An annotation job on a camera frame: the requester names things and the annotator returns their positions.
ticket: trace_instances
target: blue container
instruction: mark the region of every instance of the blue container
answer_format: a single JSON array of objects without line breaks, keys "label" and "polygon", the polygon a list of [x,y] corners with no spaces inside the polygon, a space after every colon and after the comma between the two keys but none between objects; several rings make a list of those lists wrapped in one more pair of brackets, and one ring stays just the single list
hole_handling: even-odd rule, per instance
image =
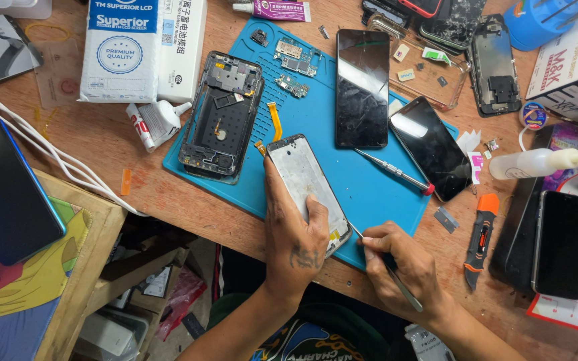
[{"label": "blue container", "polygon": [[542,23],[572,0],[549,0],[535,8],[534,4],[539,1],[521,0],[503,14],[505,25],[510,30],[510,42],[518,50],[534,50],[574,26],[572,23],[557,29],[559,25],[578,12],[578,2]]}]

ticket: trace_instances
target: pry tool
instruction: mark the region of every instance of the pry tool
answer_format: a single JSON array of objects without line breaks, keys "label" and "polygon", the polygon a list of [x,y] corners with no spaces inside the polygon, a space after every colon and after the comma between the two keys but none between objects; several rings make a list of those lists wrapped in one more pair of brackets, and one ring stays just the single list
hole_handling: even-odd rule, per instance
[{"label": "pry tool", "polygon": [[477,289],[478,275],[483,271],[483,261],[487,256],[487,245],[492,235],[493,223],[498,212],[498,197],[494,193],[481,196],[478,200],[477,220],[474,222],[468,258],[465,266],[465,279],[472,290]]},{"label": "pry tool", "polygon": [[[351,222],[348,220],[347,221],[349,223],[349,225],[351,226],[351,228],[354,230],[354,232],[356,232],[356,234],[360,237],[363,238],[363,234],[360,233],[360,231],[358,230],[358,228],[354,227],[353,224],[351,224]],[[422,305],[421,303],[416,299],[416,297],[414,297],[412,295],[412,292],[410,292],[405,285],[401,282],[401,279],[398,278],[398,276],[394,273],[394,271],[392,270],[392,268],[388,265],[391,264],[393,265],[394,269],[396,268],[396,262],[394,261],[394,258],[392,257],[391,254],[389,253],[385,253],[383,255],[383,261],[385,262],[385,268],[387,268],[387,272],[389,273],[390,277],[394,280],[394,283],[396,283],[396,285],[398,286],[398,289],[403,293],[403,295],[405,296],[405,298],[410,301],[410,303],[412,304],[412,306],[414,307],[414,309],[418,312],[422,312]]]},{"label": "pry tool", "polygon": [[395,166],[392,166],[391,164],[389,164],[388,162],[385,162],[384,160],[373,157],[373,156],[371,156],[365,152],[362,152],[361,150],[358,150],[357,148],[354,148],[354,150],[357,151],[359,154],[364,155],[367,159],[370,159],[374,163],[378,164],[380,166],[380,168],[383,168],[384,170],[388,171],[389,173],[391,173],[395,176],[400,176],[401,178],[405,179],[409,183],[412,183],[413,185],[415,185],[417,188],[419,188],[421,190],[422,195],[431,195],[432,193],[434,193],[434,185],[433,184],[431,184],[431,183],[424,184],[422,182],[419,182],[418,180],[415,180],[411,176],[406,175],[405,173],[403,173],[402,170],[396,168]]}]

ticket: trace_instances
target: wooden table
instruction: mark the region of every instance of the wooden table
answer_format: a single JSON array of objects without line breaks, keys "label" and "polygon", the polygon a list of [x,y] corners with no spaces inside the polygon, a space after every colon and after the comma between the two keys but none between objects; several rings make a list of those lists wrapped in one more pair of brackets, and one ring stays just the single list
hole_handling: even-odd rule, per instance
[{"label": "wooden table", "polygon": [[[503,13],[514,0],[489,1],[484,13]],[[53,16],[46,24],[68,28],[77,40],[80,51],[84,48],[87,8],[74,0],[53,2]],[[318,26],[325,25],[333,35],[339,28],[364,28],[360,23],[360,0],[312,1],[312,22],[279,22],[278,25],[310,42],[325,53],[334,54],[335,41],[323,39]],[[248,15],[233,12],[224,0],[209,0],[207,25],[202,58],[211,50],[227,52]],[[19,21],[26,26],[34,20]],[[61,34],[57,30],[34,28],[31,39],[50,40]],[[521,86],[525,94],[537,51],[514,50]],[[40,98],[32,73],[0,85],[0,100],[12,111],[28,120],[35,119],[34,110],[40,107]],[[162,160],[172,141],[154,153],[145,152],[135,130],[124,112],[125,104],[76,103],[60,107],[47,126],[50,141],[63,151],[88,164],[117,194],[122,169],[132,170],[132,189],[124,199],[135,208],[166,222],[180,226],[197,235],[264,260],[263,220],[207,193],[162,167]],[[51,109],[41,109],[42,128]],[[501,148],[495,155],[518,152],[518,132],[521,130],[517,114],[483,119],[477,114],[474,96],[465,87],[459,105],[442,114],[443,119],[458,127],[461,133],[481,129],[482,140],[497,139]],[[529,144],[532,134],[525,135]],[[55,176],[65,178],[61,170],[36,151],[24,149],[29,163]],[[503,200],[512,192],[516,182],[494,180],[487,168],[481,173],[478,194],[496,193]],[[515,307],[511,287],[495,280],[486,270],[480,276],[478,288],[471,291],[464,279],[463,261],[475,219],[478,199],[469,191],[461,193],[443,206],[462,225],[453,234],[432,216],[441,203],[433,198],[424,213],[414,238],[431,252],[437,263],[439,283],[445,287],[472,315],[486,324],[512,347],[528,359],[578,360],[578,331],[557,326],[525,315],[525,308]],[[377,219],[382,223],[387,219]],[[504,216],[499,214],[491,246],[498,238]],[[383,307],[376,298],[369,280],[361,272],[335,259],[328,259],[317,282],[377,307]]]}]

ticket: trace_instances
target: plastic bag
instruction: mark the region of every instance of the plastic bag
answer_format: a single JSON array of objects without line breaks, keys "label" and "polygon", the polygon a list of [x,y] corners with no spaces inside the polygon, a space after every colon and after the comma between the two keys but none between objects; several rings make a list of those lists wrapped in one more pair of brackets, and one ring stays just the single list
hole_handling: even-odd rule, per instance
[{"label": "plastic bag", "polygon": [[189,311],[189,307],[207,289],[206,283],[202,281],[188,267],[182,267],[180,277],[175,282],[171,296],[166,303],[165,310],[171,307],[169,316],[160,323],[157,328],[156,337],[166,341],[169,333],[182,323],[182,319]]}]

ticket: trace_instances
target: tattoo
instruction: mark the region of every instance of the tattoo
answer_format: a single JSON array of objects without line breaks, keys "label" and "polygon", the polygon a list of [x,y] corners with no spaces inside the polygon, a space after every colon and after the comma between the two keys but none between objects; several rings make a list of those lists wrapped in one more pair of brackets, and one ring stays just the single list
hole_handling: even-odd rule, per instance
[{"label": "tattoo", "polygon": [[313,257],[309,256],[309,251],[302,249],[299,245],[293,246],[291,253],[289,253],[289,265],[293,267],[293,259],[300,268],[320,268],[322,262],[318,264],[318,251],[313,251]]}]

